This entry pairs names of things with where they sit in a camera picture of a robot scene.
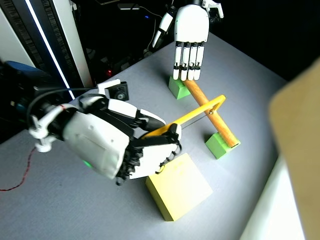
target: gray table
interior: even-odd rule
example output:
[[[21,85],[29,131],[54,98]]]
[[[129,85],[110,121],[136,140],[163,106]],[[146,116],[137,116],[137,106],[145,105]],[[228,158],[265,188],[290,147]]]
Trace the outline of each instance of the gray table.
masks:
[[[128,82],[130,103],[167,122],[198,107],[192,96],[175,100],[167,87],[174,51],[171,43],[116,76]],[[116,186],[57,141],[34,154],[23,186],[0,192],[0,239],[239,239],[277,158],[268,103],[284,83],[210,34],[198,84],[209,99],[227,97],[219,112],[241,145],[215,160],[204,144],[216,132],[206,117],[183,130],[183,151],[213,189],[209,198],[165,222],[144,178]],[[34,142],[24,131],[0,146],[1,188],[20,181]]]

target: green block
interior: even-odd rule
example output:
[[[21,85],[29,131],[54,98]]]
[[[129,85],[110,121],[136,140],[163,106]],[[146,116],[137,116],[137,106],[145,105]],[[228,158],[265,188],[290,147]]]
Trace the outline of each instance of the green block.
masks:
[[[213,134],[208,141],[205,142],[205,145],[209,148],[209,150],[213,153],[216,159],[221,158],[226,153],[235,149],[240,145],[240,141],[238,140],[238,144],[234,147],[229,147],[225,140],[221,137],[220,133],[217,132]]]
[[[190,92],[184,83],[180,79],[174,80],[172,76],[169,81],[169,89],[176,99],[182,99],[185,96],[190,95]]]

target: yellow box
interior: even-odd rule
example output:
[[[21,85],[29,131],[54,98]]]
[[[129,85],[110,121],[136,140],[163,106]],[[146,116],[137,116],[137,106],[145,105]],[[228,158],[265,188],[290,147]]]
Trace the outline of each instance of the yellow box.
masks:
[[[145,182],[165,221],[176,221],[208,196],[212,189],[185,153]]]

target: led light strip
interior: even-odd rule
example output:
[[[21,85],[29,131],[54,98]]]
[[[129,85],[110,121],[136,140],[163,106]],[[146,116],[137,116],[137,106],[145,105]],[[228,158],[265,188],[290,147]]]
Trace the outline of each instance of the led light strip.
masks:
[[[46,48],[48,49],[48,51],[49,51],[49,53],[50,53],[50,55],[51,55],[51,57],[52,57],[52,60],[53,60],[53,62],[54,62],[54,64],[55,64],[56,68],[58,69],[58,72],[59,72],[59,74],[60,74],[60,76],[61,76],[61,78],[62,78],[62,80],[63,80],[63,82],[64,82],[64,84],[65,84],[65,86],[66,86],[66,88],[69,89],[70,86],[69,86],[69,84],[68,84],[68,82],[67,82],[67,80],[66,80],[66,78],[65,78],[64,73],[62,72],[62,70],[61,70],[61,68],[60,68],[60,66],[59,66],[59,63],[58,63],[58,61],[57,61],[57,59],[56,59],[56,56],[54,55],[54,52],[52,51],[52,49],[51,49],[51,47],[50,47],[50,44],[49,44],[49,42],[48,42],[48,40],[47,40],[47,38],[46,38],[46,35],[45,35],[45,33],[44,33],[41,25],[40,25],[40,22],[39,22],[39,20],[38,20],[38,18],[37,18],[37,15],[36,15],[35,11],[34,11],[34,8],[32,7],[32,5],[31,5],[31,3],[30,3],[30,0],[25,0],[25,3],[26,3],[26,5],[27,5],[28,8],[29,8],[29,11],[30,11],[30,13],[31,13],[31,15],[32,15],[32,17],[33,17],[34,22],[35,22],[35,25],[37,26],[37,28],[38,28],[41,36],[42,36],[42,39],[43,39],[43,41],[44,41],[44,43],[45,43],[45,45],[46,45]],[[74,100],[74,99],[75,99],[75,96],[74,96],[74,94],[72,93],[72,91],[69,91],[69,93],[70,93],[71,98]]]

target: brown cylinder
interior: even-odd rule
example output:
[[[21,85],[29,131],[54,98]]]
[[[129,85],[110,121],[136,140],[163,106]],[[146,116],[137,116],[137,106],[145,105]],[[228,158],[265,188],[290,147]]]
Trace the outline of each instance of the brown cylinder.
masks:
[[[202,92],[194,80],[186,80],[183,83],[189,89],[190,93],[200,106],[209,102],[206,95]],[[209,110],[207,110],[205,113],[208,114],[207,117],[210,119],[211,123],[214,125],[229,147],[232,148],[239,143],[235,135],[230,131],[226,123],[216,111],[213,114],[209,114]]]

